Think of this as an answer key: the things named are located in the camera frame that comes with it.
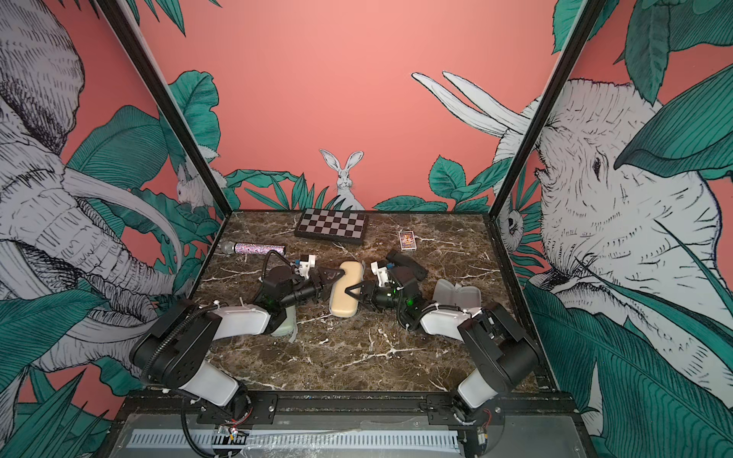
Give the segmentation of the grey umbrella case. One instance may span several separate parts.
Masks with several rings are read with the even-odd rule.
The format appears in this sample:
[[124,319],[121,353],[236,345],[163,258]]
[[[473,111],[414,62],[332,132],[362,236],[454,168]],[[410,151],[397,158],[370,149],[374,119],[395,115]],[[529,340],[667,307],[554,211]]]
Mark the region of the grey umbrella case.
[[271,336],[275,338],[288,337],[288,341],[294,343],[297,338],[297,333],[297,311],[295,306],[291,306],[286,309],[286,318],[272,332]]
[[456,305],[462,309],[481,307],[481,291],[472,285],[452,284],[448,280],[437,281],[433,301],[441,305]]

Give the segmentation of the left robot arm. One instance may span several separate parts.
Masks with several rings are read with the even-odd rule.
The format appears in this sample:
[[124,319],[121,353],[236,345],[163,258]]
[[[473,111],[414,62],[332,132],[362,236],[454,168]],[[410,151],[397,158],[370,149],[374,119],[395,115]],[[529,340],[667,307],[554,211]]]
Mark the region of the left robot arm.
[[202,402],[221,423],[238,426],[253,410],[245,383],[206,361],[221,339],[273,333],[286,309],[320,298],[345,276],[341,268],[312,267],[302,276],[295,267],[270,269],[252,303],[201,306],[182,300],[169,309],[134,345],[130,360],[147,385],[158,385]]

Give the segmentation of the playing card box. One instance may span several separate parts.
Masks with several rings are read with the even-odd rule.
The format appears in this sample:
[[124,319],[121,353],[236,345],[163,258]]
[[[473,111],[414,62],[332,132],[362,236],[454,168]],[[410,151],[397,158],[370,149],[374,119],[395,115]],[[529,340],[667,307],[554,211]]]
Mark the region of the playing card box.
[[413,231],[400,231],[398,237],[402,251],[414,251],[417,249],[416,237]]

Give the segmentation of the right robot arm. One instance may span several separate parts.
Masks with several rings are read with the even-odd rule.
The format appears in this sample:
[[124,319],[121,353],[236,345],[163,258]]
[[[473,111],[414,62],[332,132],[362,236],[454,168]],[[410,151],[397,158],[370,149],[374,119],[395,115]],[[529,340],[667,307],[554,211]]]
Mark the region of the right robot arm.
[[375,281],[341,278],[332,299],[392,310],[408,331],[463,343],[475,369],[452,393],[450,411],[461,425],[489,425],[494,398],[512,392],[539,365],[538,344],[503,305],[484,303],[476,287],[439,280],[429,301],[408,267],[378,266],[375,275]]

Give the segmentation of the glitter purple microphone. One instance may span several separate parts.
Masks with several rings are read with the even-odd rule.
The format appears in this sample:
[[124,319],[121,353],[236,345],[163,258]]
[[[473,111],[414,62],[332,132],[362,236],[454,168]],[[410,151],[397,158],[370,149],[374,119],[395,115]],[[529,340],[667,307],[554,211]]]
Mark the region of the glitter purple microphone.
[[273,245],[273,244],[250,244],[249,242],[224,242],[221,246],[223,252],[227,255],[240,254],[240,255],[266,255],[270,251],[275,251],[280,255],[286,255],[285,245]]

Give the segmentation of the white umbrella case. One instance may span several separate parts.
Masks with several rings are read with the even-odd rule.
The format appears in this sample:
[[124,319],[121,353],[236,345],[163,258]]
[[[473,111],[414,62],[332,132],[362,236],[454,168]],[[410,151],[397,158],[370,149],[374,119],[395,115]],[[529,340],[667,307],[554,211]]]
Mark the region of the white umbrella case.
[[331,288],[329,311],[332,316],[350,318],[358,309],[359,301],[354,295],[359,296],[361,293],[364,267],[358,261],[344,261],[339,268],[344,274]]

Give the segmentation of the black umbrella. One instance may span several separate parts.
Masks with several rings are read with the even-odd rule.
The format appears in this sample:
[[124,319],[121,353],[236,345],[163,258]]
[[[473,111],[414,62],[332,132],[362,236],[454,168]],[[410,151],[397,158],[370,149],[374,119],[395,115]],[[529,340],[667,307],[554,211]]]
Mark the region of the black umbrella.
[[418,263],[415,259],[412,259],[412,257],[405,255],[402,252],[397,252],[393,249],[389,251],[386,259],[389,263],[392,263],[396,266],[408,267],[412,271],[413,276],[419,282],[427,279],[429,271],[427,271],[427,269],[425,269],[425,267],[423,267],[423,265]]

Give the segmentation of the folding chessboard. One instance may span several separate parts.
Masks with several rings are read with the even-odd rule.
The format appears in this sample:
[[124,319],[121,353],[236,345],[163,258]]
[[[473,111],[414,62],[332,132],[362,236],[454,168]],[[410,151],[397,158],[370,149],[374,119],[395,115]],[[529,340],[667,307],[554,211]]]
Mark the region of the folding chessboard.
[[368,216],[356,211],[307,209],[296,224],[294,235],[311,240],[361,245]]

